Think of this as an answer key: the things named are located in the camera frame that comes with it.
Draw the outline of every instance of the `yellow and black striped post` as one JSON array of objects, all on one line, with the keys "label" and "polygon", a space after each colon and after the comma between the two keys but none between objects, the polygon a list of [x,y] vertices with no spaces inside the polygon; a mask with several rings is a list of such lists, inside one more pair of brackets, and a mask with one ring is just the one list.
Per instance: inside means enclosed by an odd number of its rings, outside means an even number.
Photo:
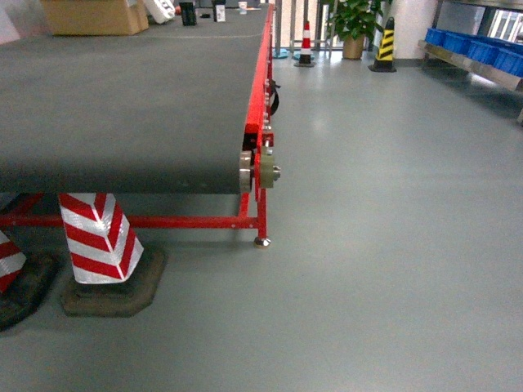
[{"label": "yellow and black striped post", "polygon": [[394,51],[394,18],[389,18],[383,31],[382,44],[379,46],[378,55],[374,64],[369,65],[373,72],[395,72],[392,64],[392,52]]}]

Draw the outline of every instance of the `plant pot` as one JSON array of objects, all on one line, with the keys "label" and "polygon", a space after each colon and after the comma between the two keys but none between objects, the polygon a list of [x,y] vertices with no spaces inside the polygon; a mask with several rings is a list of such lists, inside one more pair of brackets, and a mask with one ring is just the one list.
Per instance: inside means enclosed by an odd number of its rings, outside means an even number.
[{"label": "plant pot", "polygon": [[348,37],[343,41],[343,58],[349,60],[360,60],[363,54],[364,35],[360,35],[357,39]]}]

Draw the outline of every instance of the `blue plastic bin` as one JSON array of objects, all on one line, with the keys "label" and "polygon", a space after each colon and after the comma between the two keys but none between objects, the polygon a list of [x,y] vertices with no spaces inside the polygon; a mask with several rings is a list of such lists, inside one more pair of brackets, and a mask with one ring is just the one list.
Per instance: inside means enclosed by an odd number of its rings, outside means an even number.
[{"label": "blue plastic bin", "polygon": [[472,40],[468,48],[467,57],[483,64],[492,65],[498,58],[498,54],[499,48],[477,40]]},{"label": "blue plastic bin", "polygon": [[462,36],[455,33],[446,33],[443,47],[447,51],[452,51],[460,55],[466,55],[468,48],[471,45],[471,40],[468,36]]},{"label": "blue plastic bin", "polygon": [[494,67],[509,74],[523,78],[523,56],[513,51],[499,49]]},{"label": "blue plastic bin", "polygon": [[445,31],[444,30],[438,30],[438,29],[428,29],[427,30],[427,36],[425,37],[425,41],[428,43],[431,43],[432,45],[437,45],[438,47],[443,45],[443,41],[445,40]]}]

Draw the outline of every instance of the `metal shelf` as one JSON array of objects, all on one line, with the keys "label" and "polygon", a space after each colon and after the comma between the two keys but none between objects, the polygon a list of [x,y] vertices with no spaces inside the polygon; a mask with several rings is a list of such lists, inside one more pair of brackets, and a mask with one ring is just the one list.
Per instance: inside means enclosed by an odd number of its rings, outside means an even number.
[{"label": "metal shelf", "polygon": [[503,8],[507,10],[522,10],[522,0],[444,0],[446,2],[457,2],[471,6]]},{"label": "metal shelf", "polygon": [[479,61],[469,59],[464,55],[447,51],[443,47],[432,45],[423,40],[418,42],[418,46],[426,53],[442,59],[449,64],[455,65],[458,68],[479,75],[482,78],[496,82],[510,91],[523,91],[523,79],[518,76],[503,72],[500,69],[494,68],[492,65],[486,65]]}]

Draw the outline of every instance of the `green plant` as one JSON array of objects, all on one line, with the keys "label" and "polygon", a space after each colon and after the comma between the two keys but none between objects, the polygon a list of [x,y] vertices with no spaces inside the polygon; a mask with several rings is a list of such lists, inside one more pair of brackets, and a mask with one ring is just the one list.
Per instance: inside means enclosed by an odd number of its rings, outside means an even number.
[{"label": "green plant", "polygon": [[[334,2],[325,0],[331,11],[334,11]],[[327,38],[333,38],[330,34],[334,24],[334,36],[338,36],[341,41],[349,37],[357,39],[362,35],[373,40],[376,30],[383,32],[378,16],[383,16],[380,0],[339,0],[336,13],[327,20]]]}]

